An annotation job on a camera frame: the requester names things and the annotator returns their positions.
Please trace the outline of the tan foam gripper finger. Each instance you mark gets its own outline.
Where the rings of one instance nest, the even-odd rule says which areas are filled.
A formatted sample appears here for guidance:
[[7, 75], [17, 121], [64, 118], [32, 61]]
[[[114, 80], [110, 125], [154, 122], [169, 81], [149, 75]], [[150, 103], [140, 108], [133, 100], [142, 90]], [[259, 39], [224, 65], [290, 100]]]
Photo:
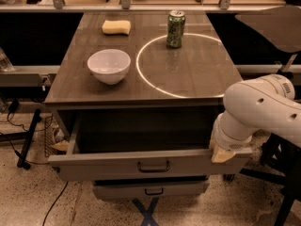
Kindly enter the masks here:
[[228, 142], [221, 136], [212, 133], [209, 148], [213, 151], [212, 162], [224, 163], [235, 156], [235, 151], [229, 149]]

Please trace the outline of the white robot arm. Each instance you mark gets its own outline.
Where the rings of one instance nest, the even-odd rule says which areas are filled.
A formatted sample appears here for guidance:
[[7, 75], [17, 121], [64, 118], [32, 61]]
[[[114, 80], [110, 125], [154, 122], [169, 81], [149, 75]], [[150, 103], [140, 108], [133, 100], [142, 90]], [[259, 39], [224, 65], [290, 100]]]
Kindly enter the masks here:
[[294, 96], [293, 83], [280, 74], [244, 80], [227, 88], [225, 111], [215, 119], [211, 135], [212, 161], [232, 159], [258, 130], [301, 147], [301, 104]]

